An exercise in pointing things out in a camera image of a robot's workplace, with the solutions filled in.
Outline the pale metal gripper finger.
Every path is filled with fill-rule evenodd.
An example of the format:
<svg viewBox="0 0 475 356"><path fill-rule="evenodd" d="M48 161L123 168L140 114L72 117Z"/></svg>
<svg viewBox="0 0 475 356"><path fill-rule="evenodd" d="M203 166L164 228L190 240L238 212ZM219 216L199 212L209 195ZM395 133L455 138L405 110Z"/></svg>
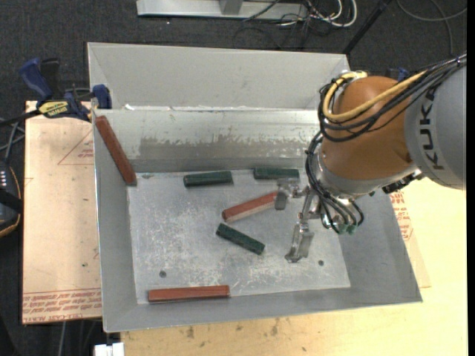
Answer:
<svg viewBox="0 0 475 356"><path fill-rule="evenodd" d="M277 180L278 190L275 197L275 209L282 211L286 207L288 199L299 198L301 196L300 180L296 178L285 178Z"/></svg>
<svg viewBox="0 0 475 356"><path fill-rule="evenodd" d="M292 233L291 247L285 259L289 263L297 263L302 258L307 258L312 240L313 232L309 229L308 218L303 213L299 213Z"/></svg>

